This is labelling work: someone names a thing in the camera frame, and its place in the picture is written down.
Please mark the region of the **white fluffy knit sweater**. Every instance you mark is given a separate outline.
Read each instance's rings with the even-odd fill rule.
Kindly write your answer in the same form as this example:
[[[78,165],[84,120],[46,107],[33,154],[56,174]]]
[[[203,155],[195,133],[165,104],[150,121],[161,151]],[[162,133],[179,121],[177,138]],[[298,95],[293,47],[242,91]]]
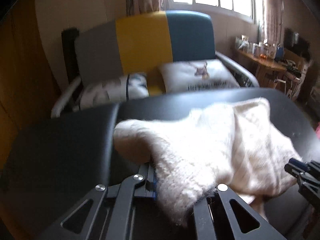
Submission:
[[[177,121],[125,120],[115,126],[113,144],[135,163],[153,160],[158,204],[178,225],[219,184],[262,213],[264,196],[295,185],[284,166],[300,159],[291,139],[272,124],[265,98],[194,108]]]

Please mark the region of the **wooden side table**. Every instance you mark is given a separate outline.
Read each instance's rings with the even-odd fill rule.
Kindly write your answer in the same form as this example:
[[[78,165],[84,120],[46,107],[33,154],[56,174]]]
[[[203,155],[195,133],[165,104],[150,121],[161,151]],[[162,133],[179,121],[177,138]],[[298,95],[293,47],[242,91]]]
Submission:
[[[238,56],[248,59],[257,66],[255,77],[260,87],[277,89],[291,100],[294,100],[294,97],[297,96],[298,86],[301,83],[301,79],[297,75],[289,72],[286,67],[270,59],[255,57],[250,53],[238,49],[236,52]]]

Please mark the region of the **white blue triangle pillow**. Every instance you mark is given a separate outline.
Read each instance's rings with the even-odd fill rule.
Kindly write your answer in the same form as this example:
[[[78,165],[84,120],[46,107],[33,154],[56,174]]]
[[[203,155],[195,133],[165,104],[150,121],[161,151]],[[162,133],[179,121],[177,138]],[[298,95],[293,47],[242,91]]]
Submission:
[[[145,73],[133,73],[88,85],[78,98],[78,110],[149,96]]]

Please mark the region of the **white deer print pillow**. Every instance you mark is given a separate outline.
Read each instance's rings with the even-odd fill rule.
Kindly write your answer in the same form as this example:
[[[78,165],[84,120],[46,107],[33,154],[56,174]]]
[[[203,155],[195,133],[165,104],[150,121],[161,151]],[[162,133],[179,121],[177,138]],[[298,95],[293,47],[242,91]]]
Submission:
[[[217,59],[165,63],[159,66],[159,71],[167,93],[240,88],[235,77]]]

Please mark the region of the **grey yellow blue sofa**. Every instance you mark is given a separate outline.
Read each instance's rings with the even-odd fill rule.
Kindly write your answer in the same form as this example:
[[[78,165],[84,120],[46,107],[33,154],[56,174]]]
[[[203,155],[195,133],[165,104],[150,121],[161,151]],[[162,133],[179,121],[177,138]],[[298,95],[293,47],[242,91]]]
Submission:
[[[186,10],[152,12],[120,18],[80,32],[61,33],[69,86],[55,103],[51,116],[60,116],[86,85],[123,74],[145,73],[153,95],[164,89],[157,67],[162,63],[219,59],[245,87],[258,87],[256,77],[215,50],[212,18]]]

